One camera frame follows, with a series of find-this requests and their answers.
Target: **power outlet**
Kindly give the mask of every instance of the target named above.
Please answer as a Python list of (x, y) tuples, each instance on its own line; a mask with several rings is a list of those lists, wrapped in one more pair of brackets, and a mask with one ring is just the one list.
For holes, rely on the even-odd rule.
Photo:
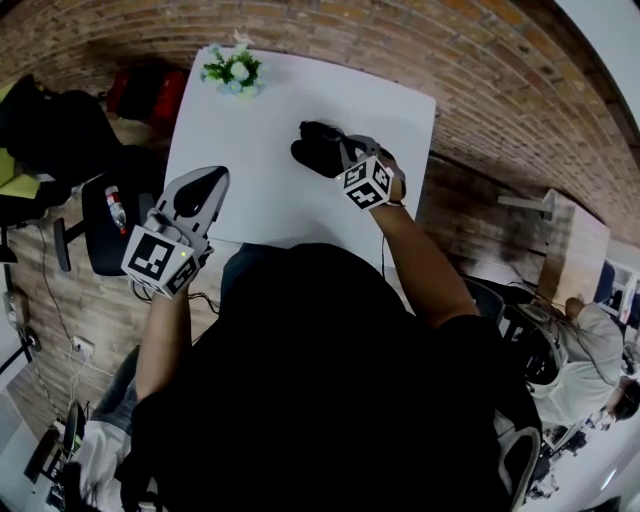
[(93, 352), (96, 349), (93, 343), (80, 336), (73, 337), (73, 348), (76, 352), (83, 355), (85, 361), (88, 361), (93, 357)]

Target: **wooden floor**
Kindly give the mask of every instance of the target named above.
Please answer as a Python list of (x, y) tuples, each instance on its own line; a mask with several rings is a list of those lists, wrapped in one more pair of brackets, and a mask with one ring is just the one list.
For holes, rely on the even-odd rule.
[[(146, 145), (166, 158), (167, 140), (138, 123), (112, 124), (123, 142)], [(503, 284), (522, 280), (536, 283), (543, 258), (527, 249), (544, 251), (537, 242), (544, 237), (542, 222), (532, 212), (497, 206), (496, 197), (501, 192), (504, 191), (482, 177), (430, 160), (418, 222), (461, 271)], [(31, 325), (40, 337), (42, 351), (35, 354), (35, 364), (26, 366), (11, 382), (8, 391), (37, 437), (56, 417), (66, 416), (70, 380), (75, 375), (76, 398), (82, 404), (98, 403), (110, 381), (104, 372), (114, 373), (128, 352), (140, 343), (148, 311), (148, 305), (130, 293), (127, 279), (100, 277), (92, 272), (83, 237), (69, 246), (72, 271), (60, 271), (53, 245), (53, 221), (58, 217), (64, 217), (67, 226), (77, 222), (81, 218), (80, 198), (51, 209), (48, 217), (39, 222), (44, 244), (36, 226), (11, 231), (9, 236), (19, 259), (13, 269), (14, 280), (29, 296)], [(219, 300), (222, 267), (238, 247), (216, 243), (215, 254), (192, 290), (204, 291), (212, 300)], [(68, 334), (95, 344), (93, 367), (82, 367), (78, 356), (69, 356), (70, 344), (45, 285), (43, 270)], [(387, 278), (402, 295), (395, 274), (387, 272)], [(195, 339), (216, 317), (201, 299), (191, 301), (191, 311)], [(45, 388), (54, 405), (47, 399)]]

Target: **white shirt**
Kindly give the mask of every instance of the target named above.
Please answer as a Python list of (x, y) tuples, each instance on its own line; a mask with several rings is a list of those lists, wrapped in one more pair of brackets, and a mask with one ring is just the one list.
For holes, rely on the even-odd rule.
[[(528, 308), (536, 309), (536, 317), (542, 312), (535, 306), (523, 310)], [(571, 323), (544, 314), (547, 322), (537, 323), (560, 341), (566, 362), (552, 385), (532, 395), (542, 421), (573, 425), (599, 411), (615, 390), (622, 365), (622, 332), (597, 304), (586, 305)]]
[(102, 512), (122, 510), (117, 467), (131, 450), (131, 437), (110, 423), (88, 421), (82, 445), (73, 456), (81, 466), (80, 496)]

